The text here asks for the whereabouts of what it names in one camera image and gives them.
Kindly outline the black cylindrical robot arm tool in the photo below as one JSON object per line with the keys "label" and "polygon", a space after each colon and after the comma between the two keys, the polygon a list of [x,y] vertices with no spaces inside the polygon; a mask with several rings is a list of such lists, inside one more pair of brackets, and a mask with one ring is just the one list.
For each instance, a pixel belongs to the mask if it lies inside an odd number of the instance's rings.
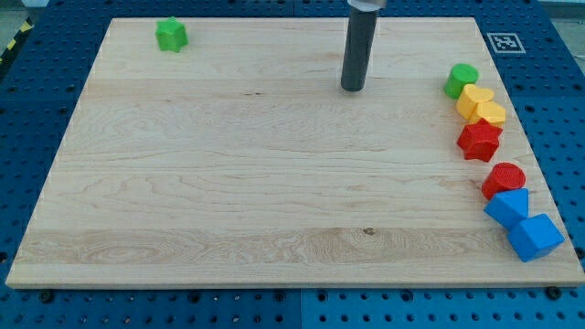
{"label": "black cylindrical robot arm tool", "polygon": [[387,0],[348,0],[350,6],[341,87],[350,92],[365,86],[378,14]]}

